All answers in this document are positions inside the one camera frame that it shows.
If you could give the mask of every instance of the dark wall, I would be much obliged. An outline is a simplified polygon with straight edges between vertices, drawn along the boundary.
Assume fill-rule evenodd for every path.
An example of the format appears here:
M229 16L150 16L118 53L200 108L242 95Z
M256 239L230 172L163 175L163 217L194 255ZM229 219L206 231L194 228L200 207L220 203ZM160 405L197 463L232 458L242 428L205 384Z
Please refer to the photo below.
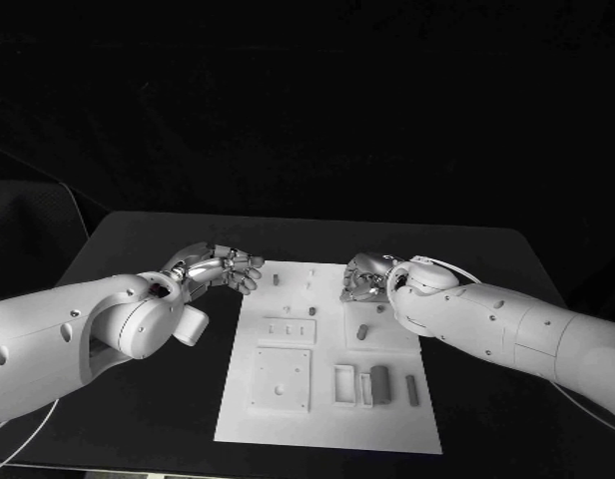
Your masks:
M515 228L585 309L615 1L379 3L3 12L3 156L109 210Z

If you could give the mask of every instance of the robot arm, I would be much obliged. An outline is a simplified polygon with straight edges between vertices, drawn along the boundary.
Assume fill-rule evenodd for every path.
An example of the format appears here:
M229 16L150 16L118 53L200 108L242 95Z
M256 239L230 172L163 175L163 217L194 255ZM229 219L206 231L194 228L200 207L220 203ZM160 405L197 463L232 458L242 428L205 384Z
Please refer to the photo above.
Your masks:
M187 305L209 285L256 288L258 256L197 243L160 271L119 274L0 301L0 422L144 359L174 336L194 345L206 315Z
M370 275L369 264L383 270ZM615 323L489 284L460 285L417 256L363 254L342 300L389 299L399 324L484 361L561 384L615 413Z

